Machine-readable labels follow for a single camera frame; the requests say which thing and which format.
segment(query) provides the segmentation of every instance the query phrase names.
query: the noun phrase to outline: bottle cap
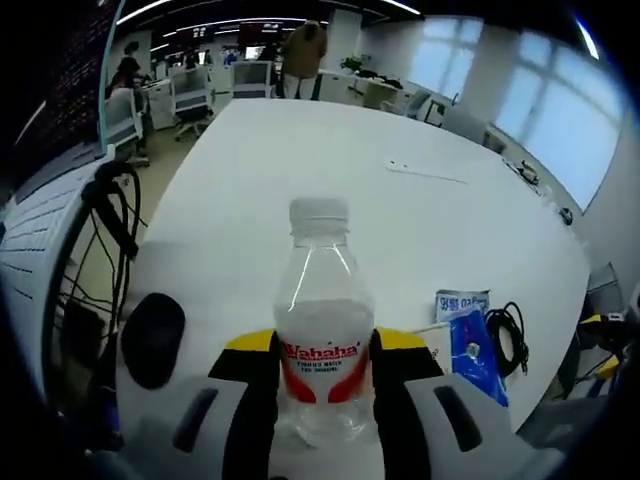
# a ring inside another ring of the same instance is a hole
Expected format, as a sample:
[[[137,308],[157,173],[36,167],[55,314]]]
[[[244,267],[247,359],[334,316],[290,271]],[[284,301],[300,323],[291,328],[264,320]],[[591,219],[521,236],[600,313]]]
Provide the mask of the bottle cap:
[[[349,220],[349,207],[344,198],[298,197],[289,205],[289,220],[294,226],[305,220]]]

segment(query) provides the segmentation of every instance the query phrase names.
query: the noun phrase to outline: bottle label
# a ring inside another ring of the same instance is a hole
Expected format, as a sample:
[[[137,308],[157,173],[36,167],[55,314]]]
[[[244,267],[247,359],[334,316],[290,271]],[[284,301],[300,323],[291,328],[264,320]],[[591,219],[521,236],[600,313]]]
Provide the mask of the bottle label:
[[[360,393],[369,360],[365,342],[307,346],[282,342],[289,394],[305,403],[341,403]]]

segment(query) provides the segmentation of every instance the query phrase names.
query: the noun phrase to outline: water bottle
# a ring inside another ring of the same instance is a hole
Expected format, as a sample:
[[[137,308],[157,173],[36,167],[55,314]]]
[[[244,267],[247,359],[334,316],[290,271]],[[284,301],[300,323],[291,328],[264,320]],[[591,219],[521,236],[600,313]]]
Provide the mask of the water bottle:
[[[296,198],[289,208],[293,253],[274,306],[289,413],[312,446],[368,430],[363,395],[373,302],[347,248],[342,199]]]

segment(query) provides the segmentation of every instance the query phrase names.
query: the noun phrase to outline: blue package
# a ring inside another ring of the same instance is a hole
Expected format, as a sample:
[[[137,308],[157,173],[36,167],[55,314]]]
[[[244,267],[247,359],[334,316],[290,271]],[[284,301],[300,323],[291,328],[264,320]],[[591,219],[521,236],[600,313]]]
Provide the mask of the blue package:
[[[489,290],[438,290],[436,292],[436,322],[443,322],[446,317],[455,312],[475,305],[480,306],[483,314],[487,313],[489,310]]]
[[[509,406],[507,390],[498,373],[493,343],[478,306],[449,317],[451,365],[455,373],[473,383],[503,407]]]

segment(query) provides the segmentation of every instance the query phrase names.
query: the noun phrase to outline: black computer mouse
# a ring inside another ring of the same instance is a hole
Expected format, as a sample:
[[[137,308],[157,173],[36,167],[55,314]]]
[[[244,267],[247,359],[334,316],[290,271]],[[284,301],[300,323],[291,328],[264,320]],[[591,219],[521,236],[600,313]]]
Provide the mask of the black computer mouse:
[[[162,293],[147,295],[133,310],[122,329],[120,347],[138,385],[147,390],[166,385],[176,365],[184,324],[182,307]]]

